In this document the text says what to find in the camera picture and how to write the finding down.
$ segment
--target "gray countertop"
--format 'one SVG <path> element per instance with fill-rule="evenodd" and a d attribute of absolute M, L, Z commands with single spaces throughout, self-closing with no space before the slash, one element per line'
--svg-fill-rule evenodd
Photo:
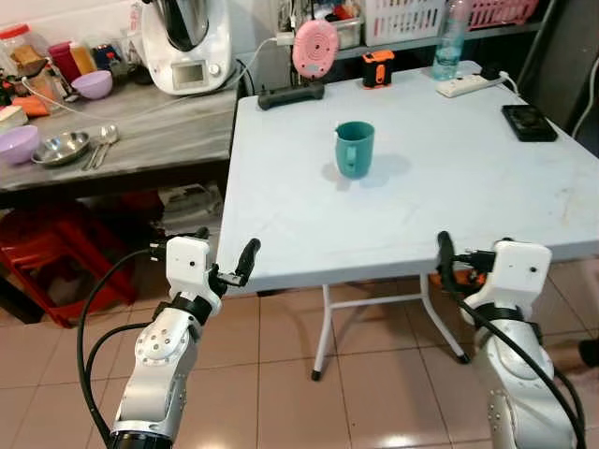
<path fill-rule="evenodd" d="M 29 187 L 67 183 L 81 179 L 109 178 L 144 169 L 175 167 L 226 160 L 229 157 L 237 91 L 226 90 L 197 97 L 174 97 L 155 86 L 127 84 L 102 100 L 78 101 L 70 107 L 111 120 L 99 120 L 61 110 L 30 121 L 42 138 L 65 131 L 86 131 L 91 137 L 100 126 L 115 123 L 120 140 L 98 170 L 82 171 L 89 159 L 45 168 L 33 163 L 13 167 L 0 160 L 0 195 Z M 142 116 L 141 112 L 154 109 Z"/>

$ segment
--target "mug handle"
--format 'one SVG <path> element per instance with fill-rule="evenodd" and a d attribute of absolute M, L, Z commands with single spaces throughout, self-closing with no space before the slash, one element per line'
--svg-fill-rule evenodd
<path fill-rule="evenodd" d="M 345 159 L 347 169 L 352 173 L 356 171 L 356 160 L 358 159 L 358 148 L 357 147 L 347 147 L 345 150 Z"/>

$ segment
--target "tile floor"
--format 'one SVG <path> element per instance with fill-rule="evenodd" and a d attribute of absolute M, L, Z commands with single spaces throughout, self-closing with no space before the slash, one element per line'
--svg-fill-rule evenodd
<path fill-rule="evenodd" d="M 89 347 L 106 330 L 149 320 L 165 298 L 160 266 L 140 271 L 141 299 L 90 318 Z M 349 283 L 334 300 L 412 293 L 413 279 Z M 473 332 L 453 303 L 432 303 L 467 351 Z M 547 343 L 599 333 L 599 260 L 555 265 L 535 319 Z M 336 311 L 320 383 L 309 380 L 322 319 L 318 289 L 230 297 L 207 324 L 187 384 L 178 449 L 491 449 L 486 398 L 457 364 L 417 302 Z M 133 367 L 136 331 L 98 355 L 96 400 L 110 422 Z M 77 384 L 75 331 L 24 326 L 0 312 L 0 449 L 100 449 Z M 586 408 L 588 447 L 599 447 L 599 372 L 573 375 Z"/>

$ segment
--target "power strip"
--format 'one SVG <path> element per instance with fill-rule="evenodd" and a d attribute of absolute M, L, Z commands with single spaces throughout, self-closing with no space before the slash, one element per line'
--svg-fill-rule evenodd
<path fill-rule="evenodd" d="M 454 80 L 441 81 L 437 84 L 436 90 L 439 94 L 448 98 L 454 96 L 469 94 L 470 92 L 486 89 L 487 87 L 501 84 L 505 79 L 499 77 L 495 80 L 487 80 L 480 75 L 467 75 Z"/>

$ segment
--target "white folding table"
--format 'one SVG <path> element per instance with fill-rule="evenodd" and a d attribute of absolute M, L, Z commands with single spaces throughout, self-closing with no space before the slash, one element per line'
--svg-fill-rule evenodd
<path fill-rule="evenodd" d="M 428 296 L 441 230 L 457 250 L 511 237 L 547 245 L 554 259 L 599 253 L 599 160 L 559 129 L 555 142 L 519 142 L 501 106 L 520 100 L 505 87 L 452 99 L 434 87 L 415 69 L 384 89 L 337 82 L 320 101 L 268 111 L 255 96 L 239 102 L 217 262 L 234 267 L 256 237 L 248 291 L 323 285 L 315 379 L 341 307 L 421 299 L 464 358 Z M 360 181 L 335 166 L 333 130 L 347 121 L 375 127 L 373 165 Z M 416 295 L 329 299 L 330 284 L 413 274 Z"/>

